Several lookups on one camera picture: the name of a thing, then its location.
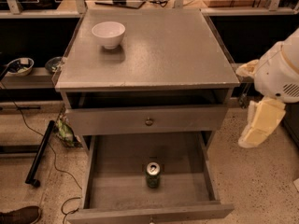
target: bowl on shelf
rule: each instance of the bowl on shelf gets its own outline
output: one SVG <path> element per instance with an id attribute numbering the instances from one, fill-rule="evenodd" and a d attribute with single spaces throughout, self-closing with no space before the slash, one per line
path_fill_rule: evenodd
<path id="1" fill-rule="evenodd" d="M 105 49 L 114 49 L 123 40 L 125 26 L 119 22 L 105 21 L 96 24 L 92 33 L 97 37 L 99 45 Z"/>
<path id="2" fill-rule="evenodd" d="M 55 73 L 58 67 L 61 65 L 61 61 L 62 61 L 61 56 L 49 59 L 45 64 L 46 70 L 49 71 L 50 73 Z"/>
<path id="3" fill-rule="evenodd" d="M 34 66 L 34 60 L 27 57 L 21 57 L 11 61 L 8 66 L 8 74 L 16 77 L 23 77 L 30 74 Z"/>

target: shoe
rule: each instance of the shoe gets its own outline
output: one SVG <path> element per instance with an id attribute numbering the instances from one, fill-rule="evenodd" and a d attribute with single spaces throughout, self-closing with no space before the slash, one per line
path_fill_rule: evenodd
<path id="1" fill-rule="evenodd" d="M 26 206 L 9 213 L 0 213 L 0 224 L 34 224 L 41 215 L 38 206 Z"/>

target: white bowl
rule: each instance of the white bowl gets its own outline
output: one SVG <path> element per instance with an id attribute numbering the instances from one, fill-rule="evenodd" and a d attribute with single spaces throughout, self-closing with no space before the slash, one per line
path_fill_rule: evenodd
<path id="1" fill-rule="evenodd" d="M 116 48 L 123 40 L 125 27 L 119 22 L 105 21 L 92 28 L 101 46 L 106 49 Z"/>
<path id="2" fill-rule="evenodd" d="M 18 58 L 8 64 L 8 73 L 16 77 L 27 76 L 32 71 L 34 63 L 34 60 L 32 60 L 31 58 Z"/>

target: drawer front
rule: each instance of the drawer front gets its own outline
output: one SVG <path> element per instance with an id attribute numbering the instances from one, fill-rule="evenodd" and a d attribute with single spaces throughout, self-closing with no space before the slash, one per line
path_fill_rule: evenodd
<path id="1" fill-rule="evenodd" d="M 233 210 L 234 207 L 231 204 L 199 204 L 197 206 L 118 212 L 79 210 L 76 214 L 70 216 L 68 221 L 72 224 L 158 224 L 173 221 L 225 218 Z"/>
<path id="2" fill-rule="evenodd" d="M 66 115 L 77 135 L 167 133 L 218 130 L 226 114 L 224 105 L 76 109 Z"/>

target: drawer knob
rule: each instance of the drawer knob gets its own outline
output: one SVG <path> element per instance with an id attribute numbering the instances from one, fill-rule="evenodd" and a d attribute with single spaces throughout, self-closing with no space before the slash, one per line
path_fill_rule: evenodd
<path id="1" fill-rule="evenodd" d="M 147 118 L 146 125 L 151 126 L 153 124 L 153 120 L 151 118 Z"/>

